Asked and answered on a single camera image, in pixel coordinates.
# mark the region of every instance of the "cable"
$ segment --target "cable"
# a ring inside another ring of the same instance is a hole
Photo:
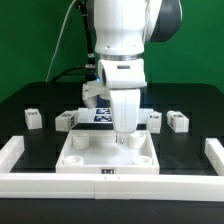
[[[75,71],[75,70],[82,70],[85,69],[85,66],[77,66],[77,67],[72,67],[69,69],[66,69],[65,71],[61,72],[59,75],[54,77],[51,82],[56,82],[58,79],[60,79],[63,76],[71,76],[71,75],[78,75],[78,74],[68,74],[69,72]]]
[[[146,37],[148,34],[148,24],[149,24],[149,18],[150,18],[150,1],[147,1],[147,5],[146,5],[146,12],[145,12],[145,29],[143,32],[143,43],[145,43],[146,41]]]
[[[51,69],[52,69],[52,66],[53,66],[55,57],[56,57],[56,55],[57,55],[57,52],[58,52],[58,48],[59,48],[59,45],[60,45],[60,42],[61,42],[61,38],[62,38],[64,29],[65,29],[65,25],[66,25],[66,23],[67,23],[68,16],[69,16],[69,14],[70,14],[70,12],[71,12],[71,9],[72,9],[72,7],[74,6],[75,2],[76,2],[76,0],[74,0],[74,1],[71,3],[71,5],[69,6],[69,8],[68,8],[68,10],[67,10],[67,13],[66,13],[66,15],[65,15],[64,22],[63,22],[63,24],[62,24],[61,31],[60,31],[60,34],[59,34],[59,37],[58,37],[57,45],[56,45],[56,48],[55,48],[55,51],[54,51],[54,54],[53,54],[53,57],[52,57],[52,60],[51,60],[51,63],[50,63],[50,67],[49,67],[49,69],[48,69],[46,82],[48,82],[48,79],[49,79],[49,77],[50,77]]]

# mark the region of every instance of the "black tabletop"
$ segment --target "black tabletop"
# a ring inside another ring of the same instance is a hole
[[[0,104],[0,148],[13,135],[25,140],[25,152],[12,172],[55,172],[67,137],[55,131],[55,118],[84,106],[81,88],[81,83],[31,83]],[[99,106],[108,103],[99,101]],[[148,84],[142,90],[141,107],[163,114],[161,133],[152,134],[161,174],[216,175],[204,146],[207,137],[224,143],[224,96],[218,89],[204,84]],[[42,129],[27,129],[28,108],[39,109]],[[190,119],[188,133],[174,133],[167,125],[170,110]],[[223,203],[213,202],[0,199],[0,214],[7,223],[217,223],[224,220],[223,208]]]

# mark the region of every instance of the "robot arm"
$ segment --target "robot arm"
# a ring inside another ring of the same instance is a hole
[[[96,34],[98,76],[109,93],[114,130],[135,132],[144,74],[145,41],[166,41],[181,23],[179,0],[89,0],[89,29]]]

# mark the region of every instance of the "green wall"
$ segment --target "green wall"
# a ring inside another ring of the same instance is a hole
[[[0,0],[0,102],[30,82],[45,81],[64,15],[72,0]],[[151,82],[209,83],[224,92],[224,1],[182,0],[183,24],[166,43],[147,43]],[[83,65],[82,20],[73,10],[52,76]]]

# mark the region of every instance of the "sticker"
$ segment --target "sticker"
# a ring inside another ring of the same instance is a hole
[[[111,116],[95,116],[94,122],[112,122]]]
[[[37,115],[37,112],[28,112],[28,115]]]
[[[74,126],[74,124],[75,124],[75,119],[74,119],[74,117],[72,117],[71,118],[71,127]]]
[[[150,118],[153,118],[153,119],[158,119],[159,116],[158,115],[150,115]]]
[[[173,115],[175,118],[182,118],[184,117],[183,115],[179,114],[179,115]]]
[[[62,114],[61,116],[62,117],[71,117],[72,115],[71,114]]]
[[[109,109],[97,109],[96,110],[96,114],[110,114],[110,110]]]

